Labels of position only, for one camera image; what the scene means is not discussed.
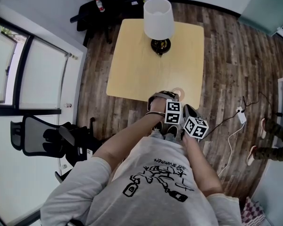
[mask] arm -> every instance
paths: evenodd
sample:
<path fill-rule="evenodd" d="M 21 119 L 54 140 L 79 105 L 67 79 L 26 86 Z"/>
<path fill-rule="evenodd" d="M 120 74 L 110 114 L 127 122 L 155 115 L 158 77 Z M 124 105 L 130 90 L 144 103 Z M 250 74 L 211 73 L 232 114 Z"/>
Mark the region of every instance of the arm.
<path fill-rule="evenodd" d="M 153 100 L 150 111 L 165 112 L 166 99 L 157 97 Z M 158 114 L 148 114 L 131 126 L 118 132 L 105 142 L 93 155 L 109 163 L 112 171 L 130 153 L 135 145 L 163 119 Z"/>
<path fill-rule="evenodd" d="M 222 185 L 217 173 L 206 160 L 195 138 L 186 133 L 183 145 L 188 153 L 188 160 L 192 168 L 195 182 L 202 193 L 207 197 L 211 194 L 223 193 Z"/>
<path fill-rule="evenodd" d="M 152 111 L 164 112 L 166 100 L 156 98 Z M 93 198 L 107 185 L 111 170 L 121 162 L 163 117 L 149 114 L 105 142 L 86 161 L 79 161 L 41 208 L 44 226 L 64 226 L 71 219 L 86 222 Z"/>

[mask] wooden table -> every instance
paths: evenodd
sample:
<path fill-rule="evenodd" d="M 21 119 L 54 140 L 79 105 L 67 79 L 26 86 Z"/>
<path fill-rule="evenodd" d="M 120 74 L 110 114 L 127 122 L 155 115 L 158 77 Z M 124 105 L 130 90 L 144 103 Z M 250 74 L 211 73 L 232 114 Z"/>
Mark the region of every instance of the wooden table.
<path fill-rule="evenodd" d="M 201 96 L 204 32 L 197 25 L 175 22 L 171 49 L 158 56 L 143 30 L 143 19 L 122 22 L 107 85 L 107 95 L 148 101 L 161 90 L 184 91 L 183 104 L 198 109 Z"/>

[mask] cable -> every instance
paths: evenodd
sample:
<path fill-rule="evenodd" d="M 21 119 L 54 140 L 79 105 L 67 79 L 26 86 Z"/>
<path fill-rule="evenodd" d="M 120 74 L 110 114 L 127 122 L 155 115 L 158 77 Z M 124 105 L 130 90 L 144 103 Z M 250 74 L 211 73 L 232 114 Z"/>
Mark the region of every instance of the cable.
<path fill-rule="evenodd" d="M 217 127 L 220 126 L 223 122 L 225 122 L 225 121 L 227 121 L 227 120 L 229 120 L 229 119 L 231 119 L 231 118 L 234 118 L 235 115 L 233 115 L 232 117 L 229 117 L 229 118 L 223 120 L 223 121 L 222 121 L 220 124 L 218 124 L 214 129 L 212 129 L 204 138 L 206 138 L 206 137 L 207 137 L 209 134 L 211 134 L 215 129 L 217 129 Z"/>
<path fill-rule="evenodd" d="M 231 154 L 230 154 L 230 157 L 228 158 L 228 162 L 227 162 L 227 165 L 221 170 L 221 172 L 218 174 L 218 176 L 220 176 L 220 174 L 227 168 L 228 164 L 230 164 L 230 160 L 231 160 L 231 156 L 232 156 L 232 153 L 233 153 L 233 150 L 232 150 L 232 146 L 231 146 L 231 143 L 230 143 L 230 137 L 235 135 L 238 131 L 242 130 L 242 128 L 244 127 L 245 123 L 243 123 L 242 127 L 237 130 L 236 132 L 234 132 L 233 134 L 231 134 L 229 137 L 228 137 L 228 144 L 230 145 L 230 149 L 231 149 Z"/>
<path fill-rule="evenodd" d="M 269 102 L 269 100 L 268 100 L 268 98 L 267 98 L 266 95 L 264 95 L 261 91 L 259 91 L 258 94 L 259 94 L 259 95 L 260 95 L 260 94 L 263 95 L 263 96 L 265 97 L 266 101 L 269 103 L 270 107 L 273 108 L 273 107 L 272 107 L 272 104 Z M 244 103 L 245 108 L 244 108 L 244 110 L 241 111 L 241 112 L 244 113 L 244 112 L 246 111 L 247 107 L 249 107 L 250 105 L 257 104 L 257 103 L 260 101 L 260 98 L 258 98 L 258 101 L 257 101 L 257 102 L 252 102 L 252 103 L 250 103 L 250 104 L 246 104 L 246 100 L 245 100 L 245 97 L 244 97 L 244 96 L 242 97 L 242 100 L 243 100 L 243 103 Z M 223 120 L 223 121 L 222 121 L 220 124 L 218 124 L 214 129 L 212 129 L 203 139 L 205 139 L 209 134 L 211 134 L 215 129 L 217 129 L 217 127 L 219 127 L 223 122 L 225 122 L 225 121 L 227 121 L 227 120 L 229 120 L 229 119 L 231 119 L 231 118 L 234 118 L 236 114 L 238 114 L 238 112 L 236 112 L 232 117 L 229 117 L 229 118 Z M 283 116 L 283 113 L 279 113 L 279 112 L 277 112 L 277 113 L 272 113 L 272 114 L 275 114 L 275 115 L 278 116 L 278 117 L 282 117 L 282 116 Z"/>

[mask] white cable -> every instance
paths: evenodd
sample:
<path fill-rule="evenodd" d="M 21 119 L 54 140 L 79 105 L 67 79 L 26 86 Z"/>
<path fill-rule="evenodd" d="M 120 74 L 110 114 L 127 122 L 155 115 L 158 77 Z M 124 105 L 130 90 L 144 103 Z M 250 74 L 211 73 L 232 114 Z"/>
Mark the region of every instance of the white cable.
<path fill-rule="evenodd" d="M 243 123 L 242 127 L 241 127 L 239 130 L 237 130 L 236 132 L 234 132 L 233 134 L 231 134 L 231 135 L 228 137 L 228 140 L 227 140 L 227 141 L 228 141 L 228 144 L 230 145 L 231 154 L 230 154 L 230 157 L 228 158 L 227 165 L 225 166 L 225 168 L 223 168 L 223 169 L 221 170 L 221 172 L 218 174 L 218 176 L 220 176 L 220 174 L 227 168 L 228 164 L 230 164 L 230 160 L 231 160 L 231 156 L 232 156 L 232 152 L 233 152 L 232 146 L 231 146 L 231 143 L 230 143 L 230 137 L 233 136 L 233 135 L 235 135 L 238 131 L 242 130 L 242 128 L 244 127 L 245 123 Z"/>

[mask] table lamp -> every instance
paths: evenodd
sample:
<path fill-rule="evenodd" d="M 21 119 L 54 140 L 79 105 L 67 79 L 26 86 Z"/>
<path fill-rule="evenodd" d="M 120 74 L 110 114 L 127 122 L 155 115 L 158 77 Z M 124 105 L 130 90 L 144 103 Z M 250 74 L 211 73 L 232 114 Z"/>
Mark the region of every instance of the table lamp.
<path fill-rule="evenodd" d="M 163 55 L 171 48 L 169 38 L 174 34 L 172 5 L 168 0 L 148 0 L 143 6 L 144 31 L 152 39 L 151 47 Z"/>

